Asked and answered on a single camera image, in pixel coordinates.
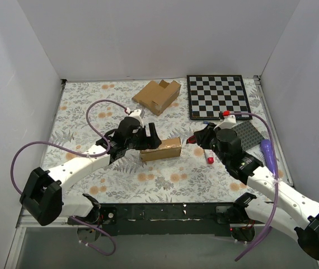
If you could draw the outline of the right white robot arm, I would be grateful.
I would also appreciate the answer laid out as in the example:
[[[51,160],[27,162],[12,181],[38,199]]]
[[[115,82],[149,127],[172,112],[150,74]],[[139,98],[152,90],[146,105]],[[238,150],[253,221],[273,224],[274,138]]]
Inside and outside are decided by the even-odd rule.
[[[198,146],[217,155],[230,176],[272,200],[268,217],[261,219],[268,227],[286,234],[295,232],[299,246],[319,261],[318,202],[275,179],[260,160],[242,148],[234,130],[209,124],[193,138]]]

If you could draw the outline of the red black utility knife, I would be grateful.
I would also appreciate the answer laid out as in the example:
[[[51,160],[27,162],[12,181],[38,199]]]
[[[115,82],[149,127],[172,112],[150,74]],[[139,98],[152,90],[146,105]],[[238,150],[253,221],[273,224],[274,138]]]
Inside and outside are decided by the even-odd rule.
[[[197,141],[196,141],[196,136],[195,135],[192,135],[190,136],[187,140],[186,140],[186,144],[196,144]]]

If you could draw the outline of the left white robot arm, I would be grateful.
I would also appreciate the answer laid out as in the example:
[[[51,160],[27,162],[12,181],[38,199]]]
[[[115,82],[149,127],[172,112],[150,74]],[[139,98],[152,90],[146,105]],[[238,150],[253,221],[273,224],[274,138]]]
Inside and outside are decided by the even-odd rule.
[[[125,156],[128,150],[157,149],[161,145],[154,123],[125,117],[109,137],[98,140],[85,153],[48,170],[34,169],[20,202],[41,226],[58,217],[79,217],[94,224],[100,216],[99,202],[88,194],[63,198],[63,194],[86,176]]]

